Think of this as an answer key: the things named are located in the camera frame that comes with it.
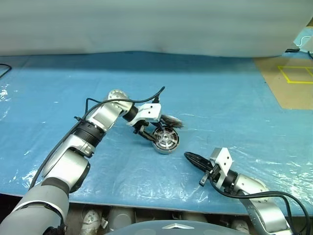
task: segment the wheel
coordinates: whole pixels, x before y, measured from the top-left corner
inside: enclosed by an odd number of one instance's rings
[[[169,154],[179,145],[179,136],[171,127],[157,128],[152,135],[157,139],[157,141],[152,142],[153,148],[159,153]]]

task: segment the cardboard sheet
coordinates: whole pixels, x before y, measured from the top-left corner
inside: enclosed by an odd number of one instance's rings
[[[282,108],[313,110],[313,60],[275,57],[254,61]]]

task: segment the black cable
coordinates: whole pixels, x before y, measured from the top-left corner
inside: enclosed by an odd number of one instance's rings
[[[101,103],[101,101],[99,101],[99,100],[92,99],[92,98],[87,98],[86,99],[86,103],[85,103],[85,113],[87,113],[87,111],[88,111],[88,102],[89,102],[89,100],[91,100],[93,102],[96,102],[96,103]]]
[[[2,65],[2,66],[7,66],[7,67],[8,67],[8,69],[7,69],[4,73],[2,73],[2,74],[0,75],[0,78],[2,78],[2,77],[5,76],[8,72],[10,72],[10,71],[12,70],[12,67],[11,67],[10,65],[7,65],[7,64],[0,64],[0,65]]]
[[[291,199],[293,199],[302,209],[304,215],[305,215],[305,219],[306,219],[306,225],[305,227],[307,228],[306,230],[306,235],[310,235],[311,233],[311,226],[310,226],[310,216],[307,212],[307,210],[305,209],[304,205],[293,195],[286,193],[286,192],[280,192],[280,191],[267,191],[267,192],[260,192],[260,193],[254,193],[254,194],[249,194],[249,195],[243,195],[243,196],[238,196],[238,195],[232,195],[226,192],[223,192],[221,190],[219,190],[214,182],[212,177],[210,177],[210,183],[212,185],[212,187],[220,194],[222,194],[223,196],[226,197],[230,197],[230,198],[236,198],[236,199],[253,199],[253,198],[263,198],[263,197],[280,197],[285,201],[286,204],[286,208],[287,208],[287,214],[289,217],[290,222],[292,223],[292,216],[291,216],[291,210],[290,210],[290,205],[288,203],[288,200],[284,197],[290,197]],[[294,234],[299,234],[295,231],[293,224],[290,224],[291,230]]]
[[[161,92],[165,89],[165,87],[162,87],[155,95],[153,95],[152,97],[148,98],[148,99],[144,99],[144,100],[132,100],[132,99],[109,99],[109,100],[104,100],[96,105],[94,105],[92,108],[90,108],[87,112],[85,112],[85,114],[83,115],[82,118],[78,118],[78,122],[63,136],[63,138],[56,144],[56,146],[54,146],[54,148],[50,151],[50,153],[47,155],[47,157],[45,158],[45,160],[43,161],[43,163],[40,165],[40,167],[38,168],[36,174],[34,175],[31,184],[28,188],[28,190],[31,190],[35,184],[36,181],[38,179],[39,174],[41,173],[41,171],[43,170],[45,164],[49,161],[49,159],[51,158],[51,156],[53,155],[53,153],[55,152],[55,150],[58,149],[58,147],[67,139],[67,137],[70,136],[70,134],[73,133],[73,131],[76,129],[76,127],[79,125],[80,122],[84,121],[86,119],[86,117],[88,116],[88,114],[91,113],[91,111],[93,111],[94,109],[98,108],[99,106],[108,103],[108,102],[114,102],[114,101],[126,101],[126,102],[132,102],[132,103],[144,103],[147,102],[149,100],[154,99],[155,97],[159,96],[161,94]]]
[[[313,59],[313,56],[311,55],[311,53],[308,51],[308,55],[311,59]]]

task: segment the white backdrop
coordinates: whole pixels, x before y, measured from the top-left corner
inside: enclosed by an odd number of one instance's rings
[[[313,0],[1,0],[0,55],[275,56],[312,16]]]

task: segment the table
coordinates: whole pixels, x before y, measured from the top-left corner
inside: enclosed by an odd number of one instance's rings
[[[252,59],[124,52],[0,57],[0,63],[13,67],[0,80],[1,193],[27,192],[87,97],[122,89],[145,99],[165,86],[162,112],[185,124],[176,152],[158,154],[121,118],[98,145],[72,202],[245,214],[238,200],[200,187],[203,173],[183,156],[209,157],[215,147],[228,147],[233,170],[292,193],[313,214],[313,111],[282,109]]]

